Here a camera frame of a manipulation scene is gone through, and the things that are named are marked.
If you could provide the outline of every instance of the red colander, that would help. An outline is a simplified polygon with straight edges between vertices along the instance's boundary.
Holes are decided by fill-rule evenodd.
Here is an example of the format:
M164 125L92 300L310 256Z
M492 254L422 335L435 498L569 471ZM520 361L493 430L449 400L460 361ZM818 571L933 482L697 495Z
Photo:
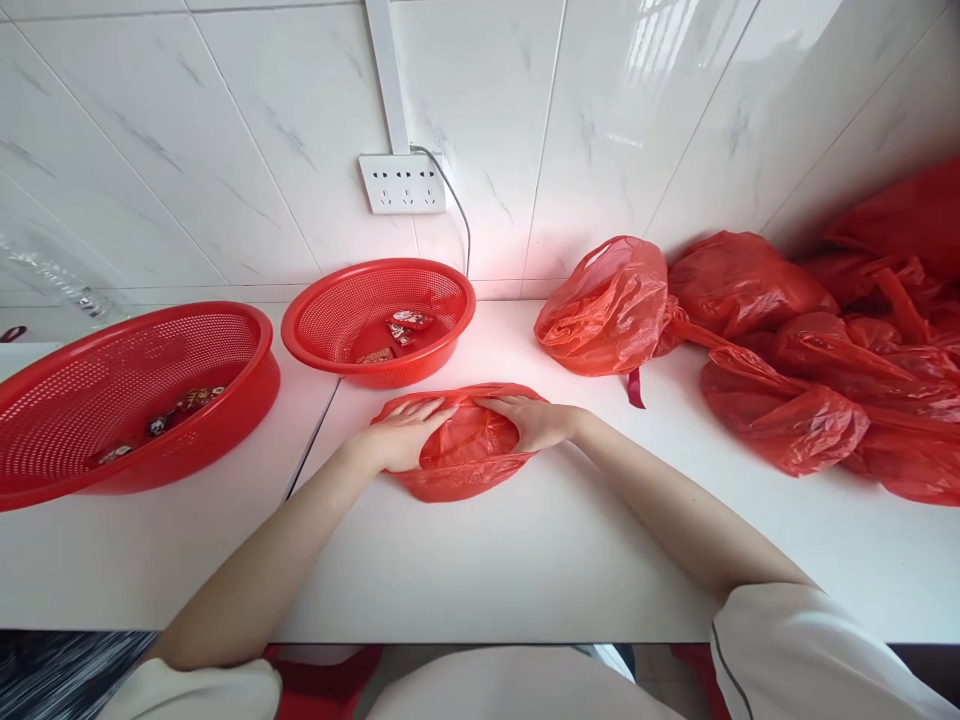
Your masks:
M236 447L280 388L262 312L232 302L158 310L57 350L0 384L0 511L83 492L172 483ZM114 462L91 458L168 413L193 388L211 404Z
M305 365L365 387L405 387L444 366L476 307L470 281L449 265L419 258L373 260L328 275L300 293L284 313L281 337ZM408 348L393 345L387 331L387 319L397 310L434 318ZM356 363L385 346L398 357Z

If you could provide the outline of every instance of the wall socket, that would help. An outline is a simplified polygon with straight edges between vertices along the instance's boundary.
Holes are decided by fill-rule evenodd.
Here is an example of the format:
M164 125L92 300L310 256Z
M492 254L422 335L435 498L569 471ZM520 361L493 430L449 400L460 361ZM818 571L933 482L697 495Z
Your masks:
M444 164L441 153L434 153ZM447 185L428 156L361 155L360 174L374 215L426 215L447 211Z

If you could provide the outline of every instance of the white cable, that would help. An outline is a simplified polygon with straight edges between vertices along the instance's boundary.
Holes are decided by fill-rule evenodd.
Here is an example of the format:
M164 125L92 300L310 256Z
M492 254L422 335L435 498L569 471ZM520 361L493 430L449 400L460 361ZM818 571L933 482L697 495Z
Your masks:
M467 228L467 263L466 269L464 270L464 275L467 279L470 279L470 252L472 250L472 240L470 237L470 223L467 220L467 214L463 211L463 205L460 204L460 198L457 197L457 191L453 189L453 184L450 182L450 178L447 177L447 174L443 171L443 168L440 167L440 163L437 162L436 156L427 150L422 145L410 145L411 152L423 153L428 156L433 164L437 166L437 170L440 172L440 177L443 178L443 181L447 184L447 187L450 188L450 194L453 195L453 201L457 203L457 209L460 211L460 217L463 218L463 224Z

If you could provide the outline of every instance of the pile of red plastic bags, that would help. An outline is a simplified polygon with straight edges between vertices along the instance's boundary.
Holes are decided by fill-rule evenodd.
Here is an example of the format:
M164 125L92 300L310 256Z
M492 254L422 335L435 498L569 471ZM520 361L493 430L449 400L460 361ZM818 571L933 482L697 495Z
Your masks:
M841 464L917 502L960 506L960 158L838 218L793 264L721 232L670 269L711 348L711 411L794 476Z

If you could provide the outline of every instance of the wrapped candy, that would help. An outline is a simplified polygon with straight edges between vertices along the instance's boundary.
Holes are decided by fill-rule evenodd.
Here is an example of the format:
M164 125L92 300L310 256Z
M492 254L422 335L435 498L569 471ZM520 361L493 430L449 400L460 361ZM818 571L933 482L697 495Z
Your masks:
M369 365L370 363L375 362L386 362L387 360L393 359L393 348L381 348L379 350L374 350L372 353L367 353L366 355L357 358L354 362L358 365Z
M167 430L173 427L173 413L159 415L147 421L147 435L150 437L160 437Z
M388 322L410 330L425 330L433 323L433 318L415 310L397 310Z
M101 450L98 453L95 453L93 457L89 458L86 461L87 467L94 469L100 467L101 465L107 465L116 460L119 460L124 455L132 453L139 447L139 443L135 440L123 440L115 443L106 450Z
M393 341L402 348L412 345L414 342L416 342L416 338L413 336L413 330L408 327L397 325L388 321L387 328L390 330L390 337L392 337Z
M176 409L180 412L195 413L216 400L226 390L223 385L212 388L194 388L177 400Z

